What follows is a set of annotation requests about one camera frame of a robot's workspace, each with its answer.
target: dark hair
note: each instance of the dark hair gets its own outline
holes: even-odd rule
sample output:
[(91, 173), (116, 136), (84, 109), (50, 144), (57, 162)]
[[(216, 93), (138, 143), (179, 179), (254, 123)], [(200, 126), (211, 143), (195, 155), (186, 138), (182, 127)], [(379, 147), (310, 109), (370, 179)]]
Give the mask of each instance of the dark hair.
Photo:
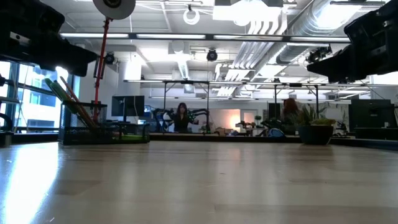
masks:
[(188, 109), (187, 109), (187, 105), (186, 105), (185, 103), (180, 103), (180, 104), (178, 105), (177, 114), (180, 115), (180, 108), (181, 108), (181, 107), (184, 107), (184, 108), (185, 108), (184, 115), (187, 115), (187, 114), (188, 114)]
[(284, 110), (282, 115), (286, 118), (287, 115), (298, 113), (299, 108), (297, 107), (296, 101), (293, 98), (284, 100)]

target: window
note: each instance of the window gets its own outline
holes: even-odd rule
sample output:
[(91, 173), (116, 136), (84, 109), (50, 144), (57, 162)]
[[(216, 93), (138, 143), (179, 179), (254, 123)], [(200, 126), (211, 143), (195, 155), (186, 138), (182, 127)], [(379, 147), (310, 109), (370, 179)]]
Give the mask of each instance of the window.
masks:
[[(11, 64), (9, 62), (0, 62), (0, 74), (2, 77), (9, 79), (10, 77), (10, 67)], [(7, 97), (8, 94), (8, 85), (0, 86), (0, 96)], [(0, 105), (0, 113), (6, 113), (7, 104), (2, 103)], [(4, 126), (4, 120), (0, 118), (0, 126)]]
[(22, 101), (21, 113), (19, 111), (19, 105), (17, 105), (15, 113), (15, 121), (18, 121), (18, 126), (30, 127), (30, 124), (35, 124), (33, 127), (59, 127), (61, 101), (56, 96), (32, 90), (23, 90), (21, 88), (18, 89), (18, 92), (21, 93), (21, 96), (22, 92), (24, 92), (23, 97), (20, 99), (20, 101)]
[(28, 127), (53, 128), (54, 121), (42, 121), (42, 120), (28, 119), (27, 125), (28, 125)]
[(40, 93), (30, 94), (30, 103), (39, 105), (40, 104)]
[(40, 67), (27, 65), (19, 66), (18, 99), (22, 102), (21, 110), (16, 107), (14, 122), (19, 127), (28, 128), (57, 128), (59, 127), (61, 101), (55, 95), (49, 95), (39, 90), (25, 88), (23, 86), (34, 86), (42, 90), (51, 89), (47, 86), (45, 79), (58, 81), (65, 90), (60, 77), (68, 79), (68, 72), (62, 68), (56, 71), (42, 70)]
[(42, 87), (42, 81), (39, 78), (34, 78), (32, 80), (32, 86), (41, 88)]

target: plant pot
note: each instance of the plant pot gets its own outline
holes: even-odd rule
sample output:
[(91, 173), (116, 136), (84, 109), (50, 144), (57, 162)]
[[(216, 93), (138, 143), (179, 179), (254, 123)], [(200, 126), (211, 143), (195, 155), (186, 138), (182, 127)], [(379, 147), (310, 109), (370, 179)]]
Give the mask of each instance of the plant pot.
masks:
[(300, 126), (298, 135), (304, 144), (326, 145), (333, 135), (333, 126)]

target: woman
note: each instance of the woman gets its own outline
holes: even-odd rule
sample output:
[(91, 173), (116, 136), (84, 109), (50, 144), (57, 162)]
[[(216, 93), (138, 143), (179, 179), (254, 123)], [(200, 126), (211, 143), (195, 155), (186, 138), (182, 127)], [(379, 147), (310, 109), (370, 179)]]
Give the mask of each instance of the woman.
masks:
[(174, 132), (187, 133), (189, 122), (187, 105), (185, 103), (180, 103), (174, 118)]
[(284, 100), (284, 110), (282, 111), (282, 120), (287, 124), (293, 124), (291, 116), (299, 114), (299, 108), (293, 98)]

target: red pole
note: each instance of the red pole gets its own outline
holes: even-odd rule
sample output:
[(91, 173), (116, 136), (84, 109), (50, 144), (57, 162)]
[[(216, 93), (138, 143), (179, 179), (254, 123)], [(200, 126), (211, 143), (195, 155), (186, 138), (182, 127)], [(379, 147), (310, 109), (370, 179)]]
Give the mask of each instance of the red pole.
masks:
[[(105, 45), (106, 45), (106, 36), (108, 34), (109, 29), (109, 22), (110, 18), (105, 19), (105, 26), (104, 26), (104, 37), (102, 39), (102, 47), (101, 47), (101, 55), (99, 56), (99, 67), (97, 69), (97, 79), (95, 81), (95, 104), (98, 104), (98, 90), (100, 89), (100, 80), (103, 74), (102, 64), (104, 62), (104, 54), (105, 54)], [(94, 121), (97, 121), (97, 107), (94, 109)]]

